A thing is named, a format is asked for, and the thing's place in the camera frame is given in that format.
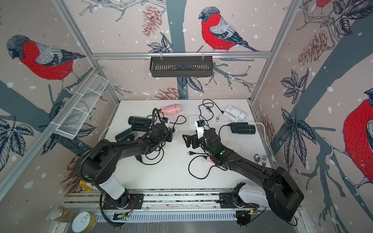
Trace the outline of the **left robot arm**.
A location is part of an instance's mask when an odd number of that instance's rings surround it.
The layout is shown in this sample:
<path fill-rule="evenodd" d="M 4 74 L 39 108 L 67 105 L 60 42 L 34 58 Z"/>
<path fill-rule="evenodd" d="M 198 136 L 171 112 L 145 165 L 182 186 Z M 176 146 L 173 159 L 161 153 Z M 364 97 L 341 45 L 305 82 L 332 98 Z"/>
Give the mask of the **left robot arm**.
<path fill-rule="evenodd" d="M 114 175 L 118 161 L 148 155 L 166 142 L 172 142 L 172 139 L 173 130 L 163 123 L 153 125 L 146 134 L 135 140 L 110 142 L 103 139 L 79 157 L 75 172 L 80 180 L 92 184 L 118 207 L 124 208 L 129 202 L 129 194 Z"/>

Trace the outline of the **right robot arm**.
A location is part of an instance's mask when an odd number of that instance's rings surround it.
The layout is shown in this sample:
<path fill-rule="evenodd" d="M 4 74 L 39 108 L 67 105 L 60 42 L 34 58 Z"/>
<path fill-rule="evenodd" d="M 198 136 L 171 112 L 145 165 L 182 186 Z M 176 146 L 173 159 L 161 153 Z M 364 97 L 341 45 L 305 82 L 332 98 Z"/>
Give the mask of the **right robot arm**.
<path fill-rule="evenodd" d="M 304 194 L 284 168 L 272 169 L 243 158 L 221 143 L 215 129 L 204 131 L 202 137 L 197 134 L 182 137 L 188 148 L 202 148 L 216 165 L 237 172 L 262 187 L 269 207 L 279 218 L 286 222 L 293 219 Z"/>

